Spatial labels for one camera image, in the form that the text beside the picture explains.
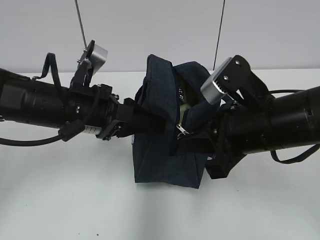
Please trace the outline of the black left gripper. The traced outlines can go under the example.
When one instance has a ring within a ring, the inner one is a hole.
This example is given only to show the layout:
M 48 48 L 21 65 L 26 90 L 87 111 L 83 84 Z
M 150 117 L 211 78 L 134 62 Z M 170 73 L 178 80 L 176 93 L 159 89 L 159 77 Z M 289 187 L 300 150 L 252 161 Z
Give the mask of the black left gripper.
M 68 103 L 72 100 L 75 119 L 59 130 L 65 142 L 86 127 L 98 129 L 95 136 L 109 141 L 113 136 L 124 138 L 133 134 L 160 134 L 165 131 L 166 121 L 147 112 L 132 98 L 119 102 L 119 96 L 112 93 L 111 86 L 101 84 L 92 87 L 74 83 L 68 90 Z

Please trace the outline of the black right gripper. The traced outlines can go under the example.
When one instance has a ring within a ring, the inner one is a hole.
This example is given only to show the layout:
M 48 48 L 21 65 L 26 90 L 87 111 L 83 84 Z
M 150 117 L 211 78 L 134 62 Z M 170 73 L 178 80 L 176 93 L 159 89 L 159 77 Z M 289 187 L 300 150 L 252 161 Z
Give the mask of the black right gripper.
M 243 105 L 220 108 L 207 132 L 181 135 L 178 153 L 214 154 L 205 169 L 212 180 L 226 178 L 246 156 L 270 151 L 270 108 L 254 111 Z

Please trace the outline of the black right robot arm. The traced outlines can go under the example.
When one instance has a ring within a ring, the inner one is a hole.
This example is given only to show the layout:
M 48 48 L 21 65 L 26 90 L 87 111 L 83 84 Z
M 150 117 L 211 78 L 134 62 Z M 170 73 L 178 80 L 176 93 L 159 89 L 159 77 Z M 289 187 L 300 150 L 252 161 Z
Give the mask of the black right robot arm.
M 212 179 L 226 178 L 247 155 L 270 152 L 274 161 L 300 163 L 320 149 L 320 88 L 295 90 L 265 102 L 265 109 L 223 104 L 208 123 L 177 141 L 179 152 L 211 157 Z

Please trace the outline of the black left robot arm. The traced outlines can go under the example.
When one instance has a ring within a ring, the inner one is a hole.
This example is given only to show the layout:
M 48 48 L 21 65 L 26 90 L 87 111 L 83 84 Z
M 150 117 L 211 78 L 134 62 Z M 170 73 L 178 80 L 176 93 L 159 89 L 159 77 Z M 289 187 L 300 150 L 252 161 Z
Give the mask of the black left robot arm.
M 0 115 L 5 121 L 55 128 L 57 139 L 69 141 L 93 130 L 101 140 L 113 136 L 159 134 L 166 122 L 133 99 L 120 103 L 109 85 L 55 86 L 7 70 L 0 71 Z

